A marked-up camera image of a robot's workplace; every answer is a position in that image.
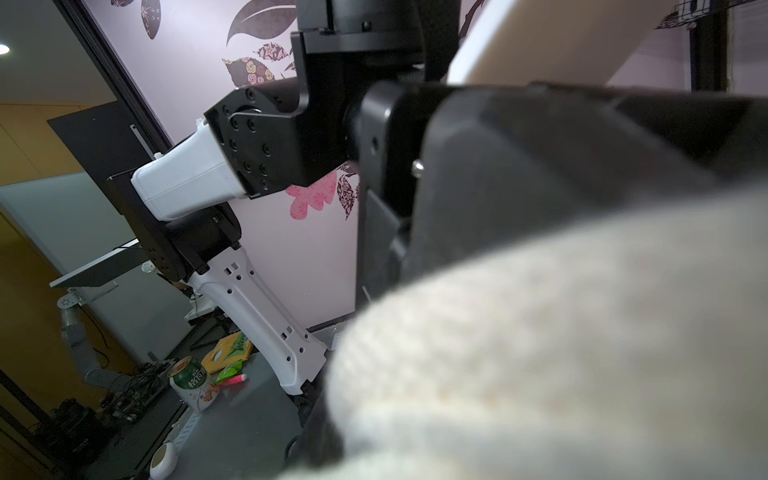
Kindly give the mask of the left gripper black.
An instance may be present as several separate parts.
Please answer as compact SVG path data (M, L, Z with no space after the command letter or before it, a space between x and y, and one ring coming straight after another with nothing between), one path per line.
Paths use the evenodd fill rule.
M353 127L356 303L591 213L767 170L767 101L723 92L381 82Z

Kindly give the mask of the cream canvas grocery tote bag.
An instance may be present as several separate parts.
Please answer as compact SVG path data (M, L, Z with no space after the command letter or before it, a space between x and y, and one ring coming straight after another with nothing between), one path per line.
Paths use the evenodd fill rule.
M763 479L767 187L625 210L373 303L290 479Z

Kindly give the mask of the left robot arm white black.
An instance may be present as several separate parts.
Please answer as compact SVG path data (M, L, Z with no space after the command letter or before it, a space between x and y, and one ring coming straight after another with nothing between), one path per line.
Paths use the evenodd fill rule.
M670 1L249 1L236 88L196 130L112 176L144 251L215 302L299 395L325 351L254 267L292 235L265 210L359 213L357 292L394 286L595 210L764 167L767 101L616 89Z

